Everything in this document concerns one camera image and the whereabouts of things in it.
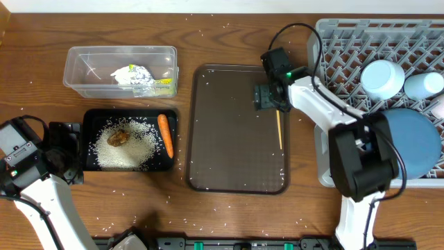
orange carrot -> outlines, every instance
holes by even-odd
[[[173,141],[171,140],[171,135],[169,133],[168,118],[166,115],[159,115],[157,117],[157,122],[159,123],[160,134],[164,139],[166,152],[170,158],[173,158]]]

plastic storage box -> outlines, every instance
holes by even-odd
[[[118,85],[111,74],[129,65],[144,66],[155,85]],[[177,50],[172,46],[72,47],[63,84],[85,98],[174,97],[178,73]]]

brown plastic tray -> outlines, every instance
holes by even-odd
[[[262,67],[204,65],[194,74],[187,182],[195,190],[279,194],[289,184],[288,114],[255,110]]]

wooden stick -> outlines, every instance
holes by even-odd
[[[280,133],[280,112],[279,112],[279,110],[276,110],[276,119],[277,119],[277,132],[279,133],[279,147],[280,147],[280,150],[282,150],[282,136],[281,136],[281,133]]]

wooden tabletop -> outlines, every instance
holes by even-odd
[[[319,183],[314,124],[297,110],[290,115],[291,184],[285,193],[264,196],[195,192],[183,180],[194,70],[207,63],[261,65],[260,55],[285,24],[299,21],[314,25],[318,19],[328,17],[443,18],[13,14],[0,48],[0,121],[28,114],[46,122],[82,122],[83,114],[91,108],[177,108],[182,138],[177,140],[177,148],[182,150],[177,151],[180,160],[172,171],[85,172],[85,184],[72,187],[74,203],[92,236],[110,237],[131,226],[140,228],[146,236],[294,239],[334,235],[341,195]],[[284,45],[295,65],[306,65],[308,37],[307,29],[293,28],[279,37],[276,46]],[[178,95],[172,99],[80,97],[62,84],[65,60],[69,48],[92,45],[175,46],[180,67]],[[42,129],[33,125],[41,135]],[[407,190],[399,199],[379,207],[374,234],[379,238],[411,238],[419,249],[442,248],[442,207],[444,190]],[[27,219],[7,201],[0,201],[0,248],[42,248]]]

